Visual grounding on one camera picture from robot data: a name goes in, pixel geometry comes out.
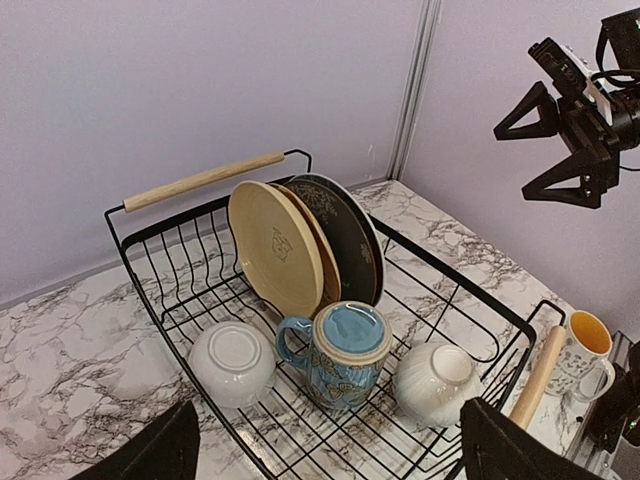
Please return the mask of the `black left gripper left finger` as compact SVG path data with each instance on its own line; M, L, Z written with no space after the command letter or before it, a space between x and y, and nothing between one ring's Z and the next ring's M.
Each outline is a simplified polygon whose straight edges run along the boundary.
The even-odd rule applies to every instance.
M179 401L116 452L72 479L195 479L200 440L192 401Z

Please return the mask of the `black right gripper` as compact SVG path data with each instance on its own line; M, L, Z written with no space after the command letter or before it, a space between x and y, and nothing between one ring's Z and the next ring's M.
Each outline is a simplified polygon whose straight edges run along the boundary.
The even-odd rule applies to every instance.
M620 110L612 109L610 126L591 105L575 106L565 99L556 102L541 81L531 87L493 129L495 138L550 138L559 133L570 154L522 188L525 200L601 207L603 195L619 183L615 168L623 146L623 123Z

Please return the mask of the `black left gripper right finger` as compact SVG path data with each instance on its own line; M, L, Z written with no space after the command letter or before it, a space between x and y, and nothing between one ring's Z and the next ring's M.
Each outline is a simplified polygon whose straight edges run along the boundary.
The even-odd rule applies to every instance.
M598 480L554 453L483 399L461 409L462 461L468 479Z

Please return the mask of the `large white bowl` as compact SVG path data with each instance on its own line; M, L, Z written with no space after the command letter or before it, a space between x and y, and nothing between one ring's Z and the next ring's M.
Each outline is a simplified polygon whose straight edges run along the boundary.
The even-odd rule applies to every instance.
M483 392L471 356L443 342L411 348L397 365L392 382L398 407L421 427L455 425L464 403Z

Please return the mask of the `small white bowl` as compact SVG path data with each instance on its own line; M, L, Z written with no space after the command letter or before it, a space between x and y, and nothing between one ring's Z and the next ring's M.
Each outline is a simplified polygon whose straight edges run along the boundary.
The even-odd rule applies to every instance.
M188 365L212 401L229 409L265 400L275 382L271 342L243 322L224 321L203 331L190 350Z

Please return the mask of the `blue handled mug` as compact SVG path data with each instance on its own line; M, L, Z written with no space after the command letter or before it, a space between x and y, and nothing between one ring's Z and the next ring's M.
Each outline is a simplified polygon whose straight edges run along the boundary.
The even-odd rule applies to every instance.
M285 318L275 346L285 363L304 372L317 404L344 411L367 401L392 341L384 315L369 304L348 300L326 306L312 319Z

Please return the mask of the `black wire dish rack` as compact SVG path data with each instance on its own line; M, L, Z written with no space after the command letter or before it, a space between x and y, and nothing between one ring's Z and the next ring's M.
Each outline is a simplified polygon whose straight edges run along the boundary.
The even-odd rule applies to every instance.
M473 400L520 430L542 332L336 181L220 167L124 200L130 213L221 180L230 195L116 242L146 310L202 400L268 479L466 479Z

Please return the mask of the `cream bird pattern plate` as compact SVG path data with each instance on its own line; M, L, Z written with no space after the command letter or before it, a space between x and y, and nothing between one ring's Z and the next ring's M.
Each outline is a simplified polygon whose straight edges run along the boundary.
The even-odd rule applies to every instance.
M299 210L307 222L318 247L322 262L324 280L323 294L316 309L316 311L319 312L322 308L338 302L341 298L341 278L333 250L321 225L306 204L287 187L276 183L271 183L271 186L282 193Z

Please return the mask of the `pale yellow round plate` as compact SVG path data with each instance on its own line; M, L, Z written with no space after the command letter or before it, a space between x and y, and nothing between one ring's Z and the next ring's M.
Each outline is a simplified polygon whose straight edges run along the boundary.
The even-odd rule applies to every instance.
M256 294L284 317L311 316L323 294L323 266L314 235L292 201L272 185L243 181L230 196L228 219Z

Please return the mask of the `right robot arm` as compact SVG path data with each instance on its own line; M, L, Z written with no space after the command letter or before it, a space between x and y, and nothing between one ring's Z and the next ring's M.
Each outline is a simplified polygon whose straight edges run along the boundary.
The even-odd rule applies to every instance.
M524 199L597 209L619 183L621 152L639 145L639 12L602 20L594 70L551 38L528 53L560 96L553 98L536 82L494 128L494 136L502 141L560 136L569 156L527 183Z

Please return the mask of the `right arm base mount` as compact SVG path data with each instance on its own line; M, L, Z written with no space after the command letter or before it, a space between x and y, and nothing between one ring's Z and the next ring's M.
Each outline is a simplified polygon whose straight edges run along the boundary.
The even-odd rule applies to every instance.
M587 436L608 453L614 452L629 417L639 408L639 343L629 348L627 360L627 370L614 364L614 383L596 401L586 427Z

